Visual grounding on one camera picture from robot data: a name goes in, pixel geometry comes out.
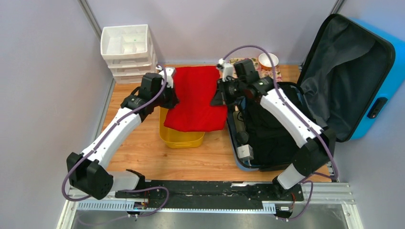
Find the blue fish print suitcase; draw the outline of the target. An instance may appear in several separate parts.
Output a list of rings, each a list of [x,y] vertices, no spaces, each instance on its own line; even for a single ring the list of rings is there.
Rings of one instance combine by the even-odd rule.
[[[336,142],[363,137],[405,79],[405,42],[360,20],[330,15],[321,25],[298,81],[278,86],[303,114],[336,133]],[[228,110],[227,125],[233,150],[236,140],[233,112],[242,113],[241,97]],[[245,171],[276,171],[289,166],[236,164]]]

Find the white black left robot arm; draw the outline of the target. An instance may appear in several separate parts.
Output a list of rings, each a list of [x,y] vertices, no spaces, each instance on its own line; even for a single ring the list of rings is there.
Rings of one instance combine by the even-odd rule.
[[[145,74],[141,85],[125,97],[113,120],[95,141],[81,153],[72,152],[67,157],[68,173],[62,183],[62,194],[67,200],[74,201],[65,190],[67,183],[97,200],[112,191],[128,192],[134,198],[145,194],[142,174],[131,169],[108,173],[107,167],[129,134],[155,107],[171,109],[179,102],[174,90],[175,73],[175,68],[167,67],[159,73]]]

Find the red cloth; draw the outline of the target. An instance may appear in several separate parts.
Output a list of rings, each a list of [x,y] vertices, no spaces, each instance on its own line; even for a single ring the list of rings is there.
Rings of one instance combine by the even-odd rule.
[[[215,66],[176,68],[173,78],[179,103],[169,109],[164,126],[181,132],[212,132],[224,129],[227,107],[212,106],[220,79]]]

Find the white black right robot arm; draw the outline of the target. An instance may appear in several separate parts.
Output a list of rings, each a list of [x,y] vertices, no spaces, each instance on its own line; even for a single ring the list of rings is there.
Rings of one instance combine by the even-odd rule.
[[[216,68],[222,76],[211,105],[231,105],[240,97],[254,100],[280,122],[298,146],[291,164],[275,180],[272,187],[275,198],[286,199],[292,187],[332,161],[336,133],[305,116],[271,77],[261,78],[252,60],[231,64],[220,59]]]

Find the yellow plastic basket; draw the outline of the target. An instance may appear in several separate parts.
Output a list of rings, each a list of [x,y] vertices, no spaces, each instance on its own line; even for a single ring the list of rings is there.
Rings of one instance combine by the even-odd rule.
[[[205,132],[180,132],[164,126],[168,109],[160,108],[159,136],[169,148],[194,148],[203,143]]]

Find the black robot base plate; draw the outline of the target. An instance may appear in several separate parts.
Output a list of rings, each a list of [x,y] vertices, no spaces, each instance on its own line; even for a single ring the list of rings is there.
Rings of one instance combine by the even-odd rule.
[[[261,209],[263,201],[303,201],[303,191],[296,185],[289,191],[277,191],[272,183],[224,181],[152,180],[141,188],[152,188],[141,193],[118,191],[116,198],[146,200],[147,206],[180,209]]]

